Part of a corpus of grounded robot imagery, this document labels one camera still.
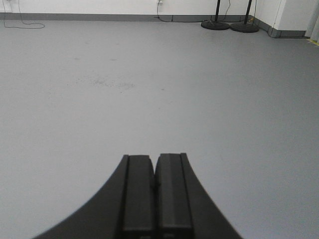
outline white wall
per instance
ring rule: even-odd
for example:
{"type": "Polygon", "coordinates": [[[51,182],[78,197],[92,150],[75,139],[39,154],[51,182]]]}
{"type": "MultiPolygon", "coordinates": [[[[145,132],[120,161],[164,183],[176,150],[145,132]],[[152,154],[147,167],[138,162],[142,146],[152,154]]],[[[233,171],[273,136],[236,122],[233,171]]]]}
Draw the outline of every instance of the white wall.
{"type": "Polygon", "coordinates": [[[273,27],[279,5],[280,1],[278,0],[258,0],[256,17],[273,27]]]}
{"type": "MultiPolygon", "coordinates": [[[[20,0],[21,12],[88,14],[156,14],[158,0],[20,0]]],[[[257,0],[256,17],[278,30],[306,30],[312,10],[319,0],[257,0]]],[[[217,0],[163,0],[159,14],[210,15],[217,0]]],[[[10,0],[12,12],[18,12],[18,0],[10,0]]],[[[228,14],[246,13],[248,0],[231,0],[228,14]]],[[[228,7],[222,0],[220,14],[228,7]]],[[[250,14],[255,10],[253,0],[250,14]]]]}
{"type": "MultiPolygon", "coordinates": [[[[18,0],[11,0],[18,12],[18,0]]],[[[214,14],[217,0],[163,0],[160,14],[214,14]]],[[[245,14],[247,0],[231,0],[228,14],[245,14]]],[[[28,13],[91,13],[91,14],[156,14],[157,0],[20,0],[22,12],[28,13]]],[[[225,14],[228,1],[222,0],[220,14],[225,14]]]]}
{"type": "Polygon", "coordinates": [[[318,0],[287,0],[278,30],[306,31],[318,0]]]}

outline baseboard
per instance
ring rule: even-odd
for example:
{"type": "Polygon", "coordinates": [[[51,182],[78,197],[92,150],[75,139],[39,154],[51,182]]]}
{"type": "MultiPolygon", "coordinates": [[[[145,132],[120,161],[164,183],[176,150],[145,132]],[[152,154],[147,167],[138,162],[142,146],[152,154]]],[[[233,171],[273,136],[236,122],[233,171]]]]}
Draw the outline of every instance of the baseboard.
{"type": "Polygon", "coordinates": [[[255,24],[259,26],[260,29],[265,30],[268,35],[273,38],[308,38],[305,37],[306,31],[277,30],[257,18],[255,19],[255,24]]]}
{"type": "MultiPolygon", "coordinates": [[[[65,20],[65,21],[159,21],[157,15],[143,14],[76,14],[76,13],[22,13],[23,20],[65,20]]],[[[160,15],[164,21],[203,21],[214,15],[160,15]]],[[[19,13],[6,13],[7,20],[19,20],[19,13]]],[[[240,21],[243,15],[219,16],[219,20],[240,21]]]]}
{"type": "MultiPolygon", "coordinates": [[[[159,21],[157,15],[143,14],[76,14],[76,13],[22,13],[23,20],[64,20],[64,21],[159,21]]],[[[0,19],[4,18],[4,13],[0,12],[0,19]]],[[[6,13],[6,20],[20,20],[19,13],[6,13]]],[[[214,19],[214,15],[160,15],[161,20],[169,22],[192,22],[214,19]]],[[[218,20],[227,22],[238,22],[244,20],[244,15],[220,15],[218,20]]],[[[306,31],[287,31],[272,28],[265,22],[255,19],[255,24],[265,30],[270,37],[286,38],[300,37],[306,38],[306,31]]]]}

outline black stand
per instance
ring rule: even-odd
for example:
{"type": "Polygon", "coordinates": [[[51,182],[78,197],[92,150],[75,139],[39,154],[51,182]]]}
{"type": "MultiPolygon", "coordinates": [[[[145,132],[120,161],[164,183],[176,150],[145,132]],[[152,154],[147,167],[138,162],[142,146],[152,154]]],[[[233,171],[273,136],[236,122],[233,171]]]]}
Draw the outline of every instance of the black stand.
{"type": "Polygon", "coordinates": [[[244,23],[239,22],[239,23],[231,24],[230,29],[232,29],[234,31],[244,32],[244,33],[251,33],[251,32],[259,31],[259,28],[257,26],[255,26],[254,24],[251,24],[251,23],[247,23],[248,14],[250,11],[250,6],[251,6],[251,1],[252,0],[249,0],[249,2],[248,2],[248,7],[247,7],[247,12],[246,12],[244,23]]]}
{"type": "Polygon", "coordinates": [[[202,27],[206,29],[210,29],[210,30],[227,30],[229,28],[229,25],[227,23],[218,21],[219,5],[220,5],[220,0],[217,1],[215,21],[211,21],[211,18],[210,20],[203,21],[201,23],[202,27]]]}

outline round stand base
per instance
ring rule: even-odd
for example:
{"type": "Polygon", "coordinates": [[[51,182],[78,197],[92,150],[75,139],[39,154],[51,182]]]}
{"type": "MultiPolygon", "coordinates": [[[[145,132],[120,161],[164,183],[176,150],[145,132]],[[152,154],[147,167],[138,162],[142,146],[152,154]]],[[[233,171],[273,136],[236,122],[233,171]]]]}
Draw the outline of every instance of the round stand base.
{"type": "Polygon", "coordinates": [[[232,29],[233,31],[239,31],[239,32],[244,32],[244,33],[251,33],[251,32],[259,31],[259,27],[255,26],[251,23],[244,24],[242,22],[231,24],[230,29],[232,29]]]}
{"type": "Polygon", "coordinates": [[[219,21],[202,21],[201,26],[210,30],[227,30],[230,26],[219,21]]]}

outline yellow tape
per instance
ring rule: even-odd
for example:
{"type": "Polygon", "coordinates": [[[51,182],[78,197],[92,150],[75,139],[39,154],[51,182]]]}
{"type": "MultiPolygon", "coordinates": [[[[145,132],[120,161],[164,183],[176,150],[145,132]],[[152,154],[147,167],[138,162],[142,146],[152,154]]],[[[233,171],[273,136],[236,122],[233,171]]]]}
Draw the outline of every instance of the yellow tape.
{"type": "Polygon", "coordinates": [[[319,46],[319,42],[316,42],[316,41],[314,41],[314,40],[308,40],[309,42],[311,42],[311,43],[313,43],[313,44],[315,44],[315,45],[317,45],[317,46],[319,46]]]}

